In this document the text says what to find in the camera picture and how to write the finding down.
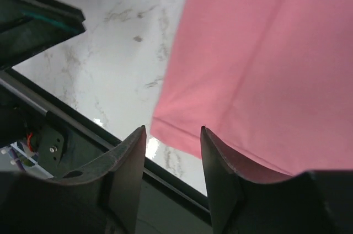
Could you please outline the pink t shirt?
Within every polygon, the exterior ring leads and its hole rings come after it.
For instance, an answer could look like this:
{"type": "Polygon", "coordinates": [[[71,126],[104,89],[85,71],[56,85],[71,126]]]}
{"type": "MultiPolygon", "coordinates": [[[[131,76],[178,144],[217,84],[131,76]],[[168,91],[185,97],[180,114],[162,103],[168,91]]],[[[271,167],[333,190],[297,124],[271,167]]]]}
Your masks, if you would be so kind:
{"type": "Polygon", "coordinates": [[[294,175],[352,168],[352,0],[186,0],[151,134],[294,175]]]}

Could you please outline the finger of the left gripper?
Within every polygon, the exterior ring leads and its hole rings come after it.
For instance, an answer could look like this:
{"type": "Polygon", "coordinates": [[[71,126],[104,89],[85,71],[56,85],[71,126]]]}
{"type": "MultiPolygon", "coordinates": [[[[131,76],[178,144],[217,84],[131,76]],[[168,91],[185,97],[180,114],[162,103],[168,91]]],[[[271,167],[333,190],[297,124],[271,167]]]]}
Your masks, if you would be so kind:
{"type": "Polygon", "coordinates": [[[1,0],[1,69],[85,32],[78,8],[57,0],[1,0]]]}

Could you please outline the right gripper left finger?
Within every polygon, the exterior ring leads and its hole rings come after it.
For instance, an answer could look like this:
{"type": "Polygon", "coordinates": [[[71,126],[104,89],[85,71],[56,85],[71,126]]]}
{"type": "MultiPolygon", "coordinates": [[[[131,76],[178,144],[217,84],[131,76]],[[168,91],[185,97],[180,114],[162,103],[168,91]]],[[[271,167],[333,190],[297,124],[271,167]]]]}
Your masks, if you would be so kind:
{"type": "Polygon", "coordinates": [[[2,233],[134,233],[146,129],[62,178],[1,173],[2,233]]]}

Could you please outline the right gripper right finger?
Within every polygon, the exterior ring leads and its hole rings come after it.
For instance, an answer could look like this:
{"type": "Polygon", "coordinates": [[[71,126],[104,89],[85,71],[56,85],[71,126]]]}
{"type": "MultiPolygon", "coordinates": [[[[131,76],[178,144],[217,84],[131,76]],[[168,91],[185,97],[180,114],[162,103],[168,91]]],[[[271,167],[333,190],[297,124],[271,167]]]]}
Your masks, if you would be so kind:
{"type": "Polygon", "coordinates": [[[351,233],[352,171],[289,176],[266,168],[201,128],[214,233],[351,233]]]}

